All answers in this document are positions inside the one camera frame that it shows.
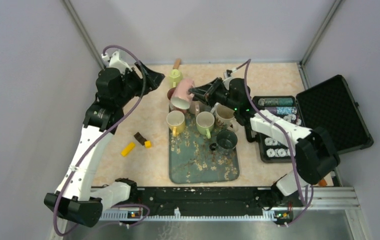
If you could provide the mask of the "dark brown block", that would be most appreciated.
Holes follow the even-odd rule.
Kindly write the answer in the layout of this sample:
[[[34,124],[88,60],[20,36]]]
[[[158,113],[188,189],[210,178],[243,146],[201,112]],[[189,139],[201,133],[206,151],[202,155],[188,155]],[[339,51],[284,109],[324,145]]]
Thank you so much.
[[[137,133],[134,134],[134,138],[142,146],[144,146],[145,142],[147,141],[147,139],[145,137],[143,137],[139,132],[137,132]]]

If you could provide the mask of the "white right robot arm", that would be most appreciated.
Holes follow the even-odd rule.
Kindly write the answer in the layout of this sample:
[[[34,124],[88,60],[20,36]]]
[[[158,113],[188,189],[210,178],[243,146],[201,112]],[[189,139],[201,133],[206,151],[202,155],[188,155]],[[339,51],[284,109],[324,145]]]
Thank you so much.
[[[271,186],[271,200],[284,206],[295,192],[318,184],[340,164],[340,157],[329,132],[317,127],[310,129],[290,123],[262,109],[250,96],[247,81],[217,78],[203,86],[189,86],[184,93],[210,107],[220,104],[234,111],[236,121],[253,132],[267,135],[290,150],[292,171]]]

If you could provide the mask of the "cream patterned mug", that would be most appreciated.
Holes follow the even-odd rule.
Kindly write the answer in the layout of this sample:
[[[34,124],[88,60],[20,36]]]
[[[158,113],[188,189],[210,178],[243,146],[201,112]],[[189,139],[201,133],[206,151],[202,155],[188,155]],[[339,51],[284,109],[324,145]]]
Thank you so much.
[[[239,124],[234,116],[234,110],[217,104],[210,111],[215,117],[215,125],[219,128],[237,132]]]

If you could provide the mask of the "small orange block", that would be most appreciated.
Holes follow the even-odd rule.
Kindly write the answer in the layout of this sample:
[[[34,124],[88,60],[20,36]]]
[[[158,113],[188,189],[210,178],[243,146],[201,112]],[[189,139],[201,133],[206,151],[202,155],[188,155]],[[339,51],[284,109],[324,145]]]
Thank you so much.
[[[319,185],[320,187],[326,187],[326,186],[327,186],[327,182],[326,182],[325,179],[321,179],[321,180],[319,181],[318,185]]]

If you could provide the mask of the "dark teal mug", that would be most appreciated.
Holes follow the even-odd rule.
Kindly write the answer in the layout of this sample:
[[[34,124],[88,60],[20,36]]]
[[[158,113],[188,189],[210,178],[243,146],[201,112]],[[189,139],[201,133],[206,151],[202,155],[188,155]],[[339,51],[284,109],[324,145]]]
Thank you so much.
[[[216,142],[209,146],[211,151],[222,155],[227,155],[233,152],[238,143],[238,138],[235,132],[231,130],[222,130],[216,136]]]

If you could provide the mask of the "pale pink tall mug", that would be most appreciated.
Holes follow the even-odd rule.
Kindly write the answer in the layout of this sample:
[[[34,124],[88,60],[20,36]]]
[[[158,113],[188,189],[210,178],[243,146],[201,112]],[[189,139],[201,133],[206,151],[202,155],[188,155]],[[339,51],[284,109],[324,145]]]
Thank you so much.
[[[188,110],[194,97],[194,94],[190,93],[189,90],[194,87],[195,83],[192,79],[187,78],[181,80],[171,96],[170,103],[175,108]]]

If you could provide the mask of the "yellow wooden block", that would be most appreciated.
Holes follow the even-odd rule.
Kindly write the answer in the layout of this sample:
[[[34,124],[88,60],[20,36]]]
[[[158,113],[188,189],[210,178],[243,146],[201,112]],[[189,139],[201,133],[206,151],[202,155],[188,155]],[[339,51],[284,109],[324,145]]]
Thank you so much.
[[[134,148],[135,148],[135,143],[131,142],[129,143],[122,151],[121,151],[121,156],[126,157]]]

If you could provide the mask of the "black poker chip case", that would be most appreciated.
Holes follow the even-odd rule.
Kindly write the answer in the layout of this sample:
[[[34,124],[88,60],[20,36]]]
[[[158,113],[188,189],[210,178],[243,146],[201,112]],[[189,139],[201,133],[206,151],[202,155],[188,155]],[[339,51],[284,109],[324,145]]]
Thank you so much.
[[[322,127],[339,154],[369,148],[373,138],[358,110],[347,81],[335,75],[294,96],[254,96],[259,110],[302,127]]]

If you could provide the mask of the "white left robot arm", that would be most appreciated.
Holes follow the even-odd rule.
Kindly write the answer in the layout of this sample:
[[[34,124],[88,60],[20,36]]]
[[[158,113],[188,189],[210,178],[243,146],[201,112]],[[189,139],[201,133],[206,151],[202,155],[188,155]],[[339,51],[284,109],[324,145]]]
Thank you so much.
[[[92,183],[105,147],[126,117],[124,106],[134,97],[156,90],[164,78],[164,74],[138,62],[135,67],[109,66],[98,73],[95,100],[86,111],[74,157],[55,192],[44,198],[45,206],[56,217],[93,227],[113,205],[136,204],[134,181],[118,180],[95,192],[91,191]]]

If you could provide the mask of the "teal blossom-pattern tray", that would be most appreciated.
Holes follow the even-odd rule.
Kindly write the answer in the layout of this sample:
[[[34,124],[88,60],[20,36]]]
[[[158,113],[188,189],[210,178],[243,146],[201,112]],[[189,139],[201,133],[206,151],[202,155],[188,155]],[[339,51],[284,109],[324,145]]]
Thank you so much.
[[[225,128],[214,126],[211,138],[200,134],[196,116],[184,114],[185,129],[176,137],[169,130],[169,178],[175,184],[234,181],[240,176],[237,150],[213,149],[216,136]]]

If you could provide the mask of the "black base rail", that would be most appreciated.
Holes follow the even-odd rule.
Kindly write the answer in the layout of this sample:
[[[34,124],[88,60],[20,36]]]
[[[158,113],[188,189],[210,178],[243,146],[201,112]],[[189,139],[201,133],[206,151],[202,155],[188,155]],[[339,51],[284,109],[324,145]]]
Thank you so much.
[[[127,204],[147,206],[150,216],[171,216],[178,209],[185,217],[257,216],[302,206],[297,194],[279,196],[267,187],[139,187],[116,206]]]

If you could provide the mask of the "small yellow cube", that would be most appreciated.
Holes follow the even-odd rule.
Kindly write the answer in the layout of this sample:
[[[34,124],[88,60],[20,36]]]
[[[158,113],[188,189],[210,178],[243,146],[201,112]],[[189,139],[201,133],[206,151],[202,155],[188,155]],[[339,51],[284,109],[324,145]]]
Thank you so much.
[[[144,142],[144,146],[145,146],[145,148],[147,148],[147,149],[148,149],[148,148],[151,148],[151,147],[152,147],[152,143],[151,143],[150,141],[147,140],[147,141]]]

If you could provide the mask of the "light green upside-down mug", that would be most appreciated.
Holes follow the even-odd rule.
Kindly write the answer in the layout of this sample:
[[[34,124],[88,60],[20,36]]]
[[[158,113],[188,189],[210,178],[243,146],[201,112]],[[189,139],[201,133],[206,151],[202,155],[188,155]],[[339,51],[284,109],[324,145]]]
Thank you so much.
[[[199,113],[196,117],[196,126],[199,133],[211,139],[212,132],[215,124],[215,117],[208,111]]]

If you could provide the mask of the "tan cylinder block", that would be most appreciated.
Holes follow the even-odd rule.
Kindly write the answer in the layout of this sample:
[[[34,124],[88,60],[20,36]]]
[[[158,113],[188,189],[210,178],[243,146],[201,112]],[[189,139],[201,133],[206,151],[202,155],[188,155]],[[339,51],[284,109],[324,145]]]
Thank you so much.
[[[181,64],[181,59],[180,58],[175,59],[172,69],[177,70],[180,67],[180,64]]]

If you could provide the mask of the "yellow mug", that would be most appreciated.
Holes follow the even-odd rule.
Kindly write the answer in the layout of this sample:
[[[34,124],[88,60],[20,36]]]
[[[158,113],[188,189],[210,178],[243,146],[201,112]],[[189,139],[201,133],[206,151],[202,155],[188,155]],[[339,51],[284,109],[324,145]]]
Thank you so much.
[[[185,115],[178,110],[169,112],[166,117],[166,122],[172,132],[172,137],[177,137],[186,128]]]

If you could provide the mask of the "pink upside-down mug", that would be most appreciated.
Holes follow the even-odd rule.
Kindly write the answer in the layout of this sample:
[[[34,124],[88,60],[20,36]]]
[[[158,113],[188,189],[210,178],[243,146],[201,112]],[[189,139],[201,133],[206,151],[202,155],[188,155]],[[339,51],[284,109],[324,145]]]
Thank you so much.
[[[171,98],[172,98],[172,95],[175,91],[175,87],[171,88],[168,90],[167,92],[167,98],[168,98],[168,104],[169,104],[169,111],[174,111],[175,110],[175,107],[174,105],[171,103]]]

